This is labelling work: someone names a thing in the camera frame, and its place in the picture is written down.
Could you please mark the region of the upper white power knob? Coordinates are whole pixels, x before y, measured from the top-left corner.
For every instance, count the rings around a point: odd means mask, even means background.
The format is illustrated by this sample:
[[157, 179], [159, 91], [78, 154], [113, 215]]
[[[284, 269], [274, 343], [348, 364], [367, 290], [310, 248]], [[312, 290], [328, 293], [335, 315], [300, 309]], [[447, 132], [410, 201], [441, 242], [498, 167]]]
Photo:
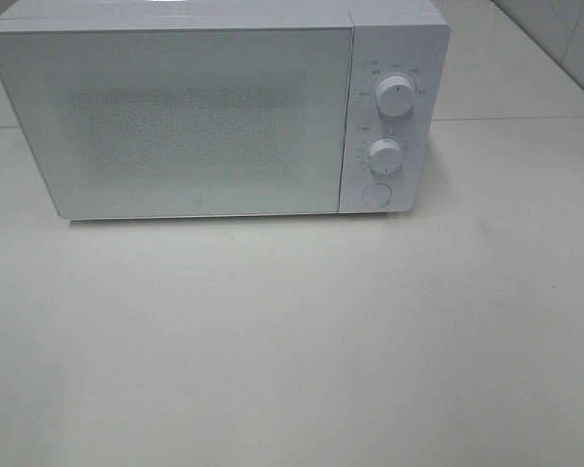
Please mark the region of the upper white power knob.
[[377, 107], [383, 116], [398, 118], [414, 106], [416, 84], [412, 77], [396, 73], [380, 78], [375, 86]]

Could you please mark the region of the white microwave door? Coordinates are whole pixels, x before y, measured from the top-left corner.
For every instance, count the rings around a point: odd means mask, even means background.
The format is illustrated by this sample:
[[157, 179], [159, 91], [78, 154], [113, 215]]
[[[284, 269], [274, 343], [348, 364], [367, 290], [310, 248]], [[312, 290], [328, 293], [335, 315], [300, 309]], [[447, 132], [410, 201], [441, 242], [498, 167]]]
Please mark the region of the white microwave door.
[[348, 28], [0, 33], [67, 220], [334, 213]]

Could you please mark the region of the white microwave oven body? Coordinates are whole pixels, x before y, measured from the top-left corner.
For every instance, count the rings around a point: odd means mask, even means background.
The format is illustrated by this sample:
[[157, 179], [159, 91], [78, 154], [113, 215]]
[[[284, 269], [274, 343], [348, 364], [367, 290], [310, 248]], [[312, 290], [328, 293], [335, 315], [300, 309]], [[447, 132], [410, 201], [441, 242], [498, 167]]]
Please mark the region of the white microwave oven body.
[[[0, 33], [7, 34], [331, 28], [352, 32], [339, 207], [312, 214], [409, 211], [451, 35], [429, 1], [18, 1], [0, 15]], [[413, 108], [390, 118], [374, 91], [380, 78], [396, 73], [412, 77], [417, 90]], [[384, 138], [398, 141], [405, 156], [397, 171], [378, 175], [368, 148]], [[391, 188], [386, 208], [364, 203], [363, 190], [373, 184]]]

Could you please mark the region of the round door release button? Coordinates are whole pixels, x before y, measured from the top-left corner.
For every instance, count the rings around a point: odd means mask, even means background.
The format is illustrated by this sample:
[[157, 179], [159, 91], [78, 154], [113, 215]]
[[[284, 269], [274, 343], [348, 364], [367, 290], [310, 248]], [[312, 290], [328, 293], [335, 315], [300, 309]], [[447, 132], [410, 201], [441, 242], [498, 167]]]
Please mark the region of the round door release button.
[[386, 208], [391, 200], [392, 190], [386, 184], [373, 184], [366, 187], [362, 193], [364, 203], [376, 209]]

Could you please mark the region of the white timer knob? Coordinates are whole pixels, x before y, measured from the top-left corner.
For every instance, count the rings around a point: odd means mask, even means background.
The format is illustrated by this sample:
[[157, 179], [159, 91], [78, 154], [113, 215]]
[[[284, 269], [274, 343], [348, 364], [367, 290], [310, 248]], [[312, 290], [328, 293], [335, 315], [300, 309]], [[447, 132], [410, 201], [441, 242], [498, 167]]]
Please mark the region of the white timer knob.
[[394, 139], [384, 138], [375, 141], [368, 148], [368, 164], [372, 172], [388, 175], [397, 171], [404, 160], [405, 152]]

